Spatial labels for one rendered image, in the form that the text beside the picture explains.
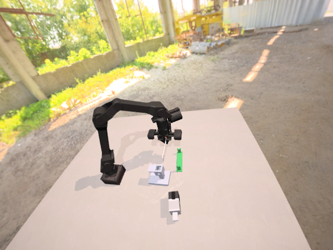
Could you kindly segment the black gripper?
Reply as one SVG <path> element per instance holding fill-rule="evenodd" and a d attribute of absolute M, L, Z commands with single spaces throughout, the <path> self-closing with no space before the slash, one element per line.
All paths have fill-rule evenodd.
<path fill-rule="evenodd" d="M 154 135 L 158 137 L 158 140 L 165 143 L 165 137 L 166 137 L 166 144 L 171 140 L 172 137 L 174 137 L 175 140 L 181 140 L 182 136 L 182 130 L 181 129 L 175 129 L 174 132 L 169 131 L 169 126 L 167 126 L 164 129 L 158 128 L 156 129 L 150 129 L 148 132 L 148 139 L 154 139 Z"/>

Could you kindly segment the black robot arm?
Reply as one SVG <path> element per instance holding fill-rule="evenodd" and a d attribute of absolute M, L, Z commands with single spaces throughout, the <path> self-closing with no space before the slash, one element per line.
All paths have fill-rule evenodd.
<path fill-rule="evenodd" d="M 158 128 L 164 129 L 169 126 L 170 131 L 171 123 L 183 118 L 178 107 L 168 111 L 160 101 L 145 103 L 115 98 L 102 106 L 96 107 L 92 121 L 99 134 L 102 151 L 100 172 L 106 173 L 105 177 L 115 177 L 118 171 L 118 166 L 114 164 L 114 151 L 109 147 L 107 127 L 108 120 L 120 110 L 150 114 L 153 116 L 151 118 L 152 122 L 156 122 Z"/>

